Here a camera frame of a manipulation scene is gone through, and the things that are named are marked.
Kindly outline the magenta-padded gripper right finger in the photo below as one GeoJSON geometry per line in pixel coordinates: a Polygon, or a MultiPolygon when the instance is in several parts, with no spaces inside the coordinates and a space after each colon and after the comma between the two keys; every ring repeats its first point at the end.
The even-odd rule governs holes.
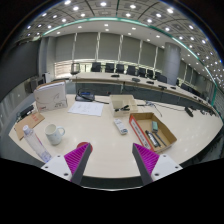
{"type": "Polygon", "coordinates": [[[143,185],[152,183],[182,169],[167,154],[158,155],[136,143],[133,144],[132,154],[136,160],[143,185]]]}

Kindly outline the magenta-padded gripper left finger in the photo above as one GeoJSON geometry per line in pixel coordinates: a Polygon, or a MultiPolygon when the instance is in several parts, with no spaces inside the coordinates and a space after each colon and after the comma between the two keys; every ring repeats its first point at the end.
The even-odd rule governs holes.
{"type": "Polygon", "coordinates": [[[56,155],[42,169],[79,185],[91,152],[91,144],[82,143],[66,155],[56,155]]]}

